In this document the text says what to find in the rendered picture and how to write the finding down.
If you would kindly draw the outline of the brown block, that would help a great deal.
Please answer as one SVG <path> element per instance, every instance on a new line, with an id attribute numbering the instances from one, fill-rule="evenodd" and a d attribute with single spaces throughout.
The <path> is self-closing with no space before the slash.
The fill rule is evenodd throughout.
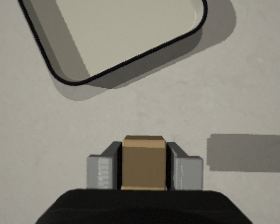
<path id="1" fill-rule="evenodd" d="M 122 190 L 166 190 L 166 141 L 127 135 L 122 141 Z"/>

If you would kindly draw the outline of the white tray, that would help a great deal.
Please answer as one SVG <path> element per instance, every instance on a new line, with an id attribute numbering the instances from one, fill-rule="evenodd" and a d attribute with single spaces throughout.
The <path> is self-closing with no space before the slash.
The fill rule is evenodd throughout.
<path id="1" fill-rule="evenodd" d="M 18 2 L 50 73 L 69 86 L 87 84 L 191 36 L 208 14 L 206 0 Z"/>

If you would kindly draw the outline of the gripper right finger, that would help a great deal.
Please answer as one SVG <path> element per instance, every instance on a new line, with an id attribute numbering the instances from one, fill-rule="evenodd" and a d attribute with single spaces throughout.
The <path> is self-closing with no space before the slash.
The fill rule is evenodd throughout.
<path id="1" fill-rule="evenodd" d="M 175 142 L 167 142 L 166 188 L 203 190 L 203 159 L 187 155 Z"/>

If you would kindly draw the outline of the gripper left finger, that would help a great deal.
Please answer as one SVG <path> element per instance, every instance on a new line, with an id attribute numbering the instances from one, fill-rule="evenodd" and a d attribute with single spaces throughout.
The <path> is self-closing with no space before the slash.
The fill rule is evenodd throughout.
<path id="1" fill-rule="evenodd" d="M 86 158 L 86 189 L 121 189 L 122 142 L 113 141 L 101 155 Z"/>

